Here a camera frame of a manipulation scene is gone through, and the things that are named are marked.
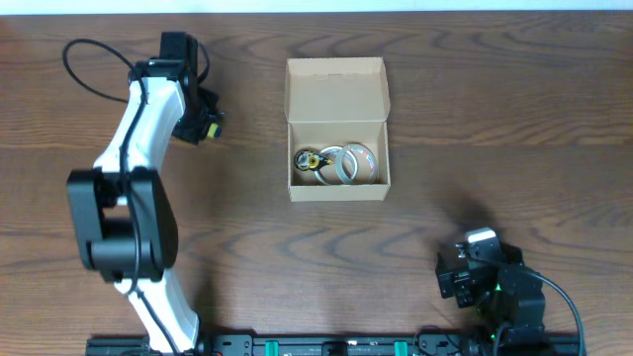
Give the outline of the clear brown packing tape roll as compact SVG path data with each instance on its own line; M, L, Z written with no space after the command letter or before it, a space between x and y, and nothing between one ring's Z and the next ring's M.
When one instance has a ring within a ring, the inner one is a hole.
M366 184L373 184L375 180L378 178L378 160L375 157L374 153L365 145L360 143L351 143L344 145L339 152L336 154L334 159L335 170L340 181L345 185L357 185L358 182L351 178L344 169L343 159L347 153L351 151L355 151L360 153L364 158L367 159L370 168L370 176L366 181Z

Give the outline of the black yellow correction tape dispenser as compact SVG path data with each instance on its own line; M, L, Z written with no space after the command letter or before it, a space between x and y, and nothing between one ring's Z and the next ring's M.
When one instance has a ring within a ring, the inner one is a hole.
M324 154L308 148L297 151L293 158L294 166L300 171L319 171L328 165L334 165L334 161Z

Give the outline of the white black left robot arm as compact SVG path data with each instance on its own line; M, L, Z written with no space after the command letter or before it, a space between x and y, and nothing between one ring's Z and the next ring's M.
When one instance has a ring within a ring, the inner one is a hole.
M196 145L222 133L216 93L203 88L208 55L184 32L164 32L157 56L128 65L129 98L110 144L74 169L67 197L80 260L133 305L147 334L94 336L88 355L211 355L213 342L174 270L178 226L160 178L172 138Z

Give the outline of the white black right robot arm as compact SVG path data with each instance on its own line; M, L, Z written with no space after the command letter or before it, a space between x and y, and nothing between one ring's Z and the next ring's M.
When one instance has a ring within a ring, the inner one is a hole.
M441 297L460 309L473 307L501 348L533 346L545 339L542 282L518 271L519 248L503 242L464 242L462 256L444 248L437 253L435 274Z

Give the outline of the open cardboard box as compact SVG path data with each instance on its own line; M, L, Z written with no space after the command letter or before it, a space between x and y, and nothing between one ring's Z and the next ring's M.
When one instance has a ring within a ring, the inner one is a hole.
M293 202L382 201L391 188L387 119L391 109L387 70L381 57L291 58L287 61L285 114L288 131L288 191ZM351 151L345 185L335 165L319 171L294 166L308 148L334 161L347 144L368 147L378 160L378 178L366 184L369 163Z

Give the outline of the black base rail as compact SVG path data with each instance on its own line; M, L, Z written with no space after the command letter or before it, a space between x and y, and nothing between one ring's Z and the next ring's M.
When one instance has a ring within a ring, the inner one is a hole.
M178 355L213 356L421 356L421 355L580 355L574 336L551 336L535 345L499 344L490 336L426 333L407 336L363 337L255 337L248 334L217 335ZM148 337L92 338L84 355L175 355L151 349Z

